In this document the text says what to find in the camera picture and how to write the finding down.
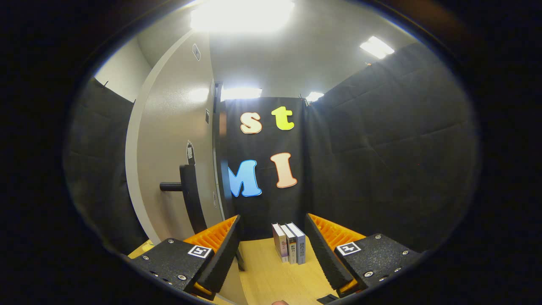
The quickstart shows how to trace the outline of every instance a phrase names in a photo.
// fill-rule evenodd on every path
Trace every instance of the wooden table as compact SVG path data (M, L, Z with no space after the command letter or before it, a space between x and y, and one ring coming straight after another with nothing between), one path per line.
M275 251L273 238L241 242L246 271L241 283L249 304L271 305L284 300L290 305L320 304L316 299L337 293L328 283L306 238L306 263L283 263Z

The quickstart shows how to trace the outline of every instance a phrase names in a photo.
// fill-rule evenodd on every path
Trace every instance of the book spine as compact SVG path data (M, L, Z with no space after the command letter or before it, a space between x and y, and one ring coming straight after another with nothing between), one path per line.
M290 238L289 239L289 242L288 242L288 252L289 252L289 258L290 258L290 264L295 264L297 262L297 253L296 253L296 242L295 242L295 237L294 238Z
M286 243L286 236L280 237L280 257L283 263L288 262L288 245Z
M304 264L305 263L305 235L298 237L298 264Z

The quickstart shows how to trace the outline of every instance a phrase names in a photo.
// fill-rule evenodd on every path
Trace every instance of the wall sign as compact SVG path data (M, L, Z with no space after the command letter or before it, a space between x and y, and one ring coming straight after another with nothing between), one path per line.
M194 146L192 145L192 142L188 140L188 143L186 144L186 162L188 165L196 165L196 158L194 157Z
M271 112L275 116L276 126L280 130L291 130L294 128L293 122L288 122L288 116L292 115L291 110L281 106ZM262 131L262 123L259 122L260 115L256 112L245 112L241 115L241 131L244 134L257 134ZM275 163L276 173L279 178L276 186L278 188L287 188L297 184L298 180L293 177L290 169L289 159L292 155L289 152L281 152L271 156L271 161ZM238 197L241 193L245 197L258 196L262 194L262 190L258 187L256 181L256 161L245 160L241 162L237 169L237 175L228 167L230 178L230 191L233 196Z
M199 52L198 46L194 43L192 46L192 53L194 53L194 56L199 61L202 57L201 53Z

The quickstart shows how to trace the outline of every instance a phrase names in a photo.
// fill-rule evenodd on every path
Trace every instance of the light fixture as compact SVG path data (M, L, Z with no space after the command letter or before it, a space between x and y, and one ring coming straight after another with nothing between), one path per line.
M395 52L390 46L388 46L382 40L374 36L371 36L371 38L369 38L366 42L362 43L359 47L379 59L382 59L386 57L386 55Z
M191 13L190 27L201 31L273 31L288 21L289 0L213 0Z
M320 92L311 92L309 95L305 98L307 101L310 101L311 103L313 101L316 101L317 99L323 97L324 94Z
M222 88L220 101L225 101L227 99L259 98L261 95L262 88Z

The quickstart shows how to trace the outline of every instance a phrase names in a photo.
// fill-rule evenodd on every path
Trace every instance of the black fabric backdrop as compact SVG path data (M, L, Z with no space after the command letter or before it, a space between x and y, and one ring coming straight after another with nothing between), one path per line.
M467 208L476 161L468 99L421 44L362 69L308 107L285 98L226 103L230 168L235 173L241 161L256 160L263 191L233 200L250 227L243 240L271 237L274 222L304 226L300 216L311 212L423 251ZM270 115L281 105L293 110L291 131L279 130ZM239 117L249 111L262 117L259 134L240 130ZM292 154L298 185L278 189L269 157L283 151Z
M132 107L92 78L75 102L63 156L79 213L107 246L124 254L147 241L126 183L124 156Z
M294 128L280 130L271 112L280 106L292 111L288 121ZM256 160L256 181L262 190L259 196L232 196L236 213L241 214L242 240L270 237L271 222L294 221L300 223L307 207L304 206L304 157L302 137L304 134L304 104L299 98L259 98L226 100L228 167L237 175L239 165L244 160ZM244 134L241 131L241 115L257 112L260 115L262 130L258 134ZM290 153L290 169L298 180L288 188L277 188L278 176L271 156Z

